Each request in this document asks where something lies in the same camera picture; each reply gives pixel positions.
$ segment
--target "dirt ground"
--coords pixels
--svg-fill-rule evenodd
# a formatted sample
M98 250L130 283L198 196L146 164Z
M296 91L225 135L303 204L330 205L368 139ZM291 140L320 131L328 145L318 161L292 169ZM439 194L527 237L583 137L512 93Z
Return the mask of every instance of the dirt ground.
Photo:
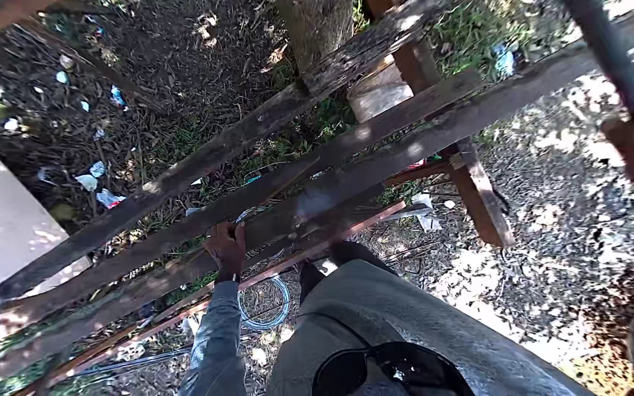
M118 15L65 20L70 30L63 33L145 87L168 115L155 114L130 95L123 111L109 100L110 83L78 64L68 72L70 83L60 84L58 52L15 27L0 33L0 87L11 116L26 127L0 126L0 158L48 210L73 208L72 216L59 219L68 232L106 210L72 178L95 161L108 164L100 184L128 195L294 77L284 59L287 36L270 2L118 4ZM523 4L554 14L544 1ZM554 48L540 42L528 57ZM81 101L89 102L89 112ZM323 106L333 112L329 103ZM634 310L634 187L597 133L603 119L622 112L612 86L590 74L476 135L483 165L510 205L512 248L500 251L480 242L446 176L429 179L424 191L433 198L441 230L424 232L414 219L395 220L365 230L357 240L409 282L521 343L598 395L624 395L634 386L625 341ZM325 139L327 127L310 117L295 120L170 199L96 255L113 254L181 218L187 208L214 201L260 175L254 172L260 167L270 171L274 162L298 157L309 149L303 142ZM347 127L330 124L329 133ZM104 136L95 139L99 130ZM54 184L40 180L41 169ZM291 298L297 297L295 273L282 278ZM274 290L258 287L263 289L250 291L245 300L255 314L279 300ZM254 304L264 295L270 296L265 304ZM297 309L293 300L276 329L242 336L250 395L265 393ZM172 329L143 345L150 355L191 342L181 329ZM84 392L173 395L186 370L187 357L174 358L125 371Z
M634 310L634 186L597 132L602 120L622 113L607 80L592 73L477 137L488 175L511 207L512 248L480 242L451 184L430 189L441 230L425 233L415 220L395 220L358 241L408 281L596 394L624 395L634 387L626 344ZM456 205L448 209L447 200ZM265 392L293 326L289 317L273 331L242 337L250 395ZM186 368L187 359L177 359L110 386L172 394ZM145 393L148 382L154 390Z

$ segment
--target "cable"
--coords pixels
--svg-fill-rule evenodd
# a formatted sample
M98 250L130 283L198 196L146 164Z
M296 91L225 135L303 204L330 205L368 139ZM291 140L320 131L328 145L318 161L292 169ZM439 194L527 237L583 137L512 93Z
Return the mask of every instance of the cable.
M283 294L283 302L284 303L289 302L290 292L288 291L287 286L285 285L285 282L283 282L283 280L281 280L280 277L277 275L271 277L270 281L273 282L277 286L278 289L280 289L280 292ZM247 328L252 330L258 330L258 331L269 330L281 324L285 320L285 318L287 318L287 313L290 309L289 304L283 304L283 310L275 318L273 318L272 320L269 320L268 322L259 322L257 320L253 320L249 318L249 316L246 314L246 311L241 305L241 294L242 293L239 292L239 296L238 296L239 310L241 310L242 322Z

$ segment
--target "black sunglasses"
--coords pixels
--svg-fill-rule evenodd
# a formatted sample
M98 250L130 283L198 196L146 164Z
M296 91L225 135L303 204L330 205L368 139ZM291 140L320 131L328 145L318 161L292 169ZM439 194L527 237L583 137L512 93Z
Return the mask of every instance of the black sunglasses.
M410 388L439 388L458 396L473 396L459 370L444 356L424 346L405 341L371 346L340 320L328 317L354 334L365 347L345 349L329 356L319 366L312 380L313 396L347 396L360 388L368 377L368 359L373 359L391 381Z

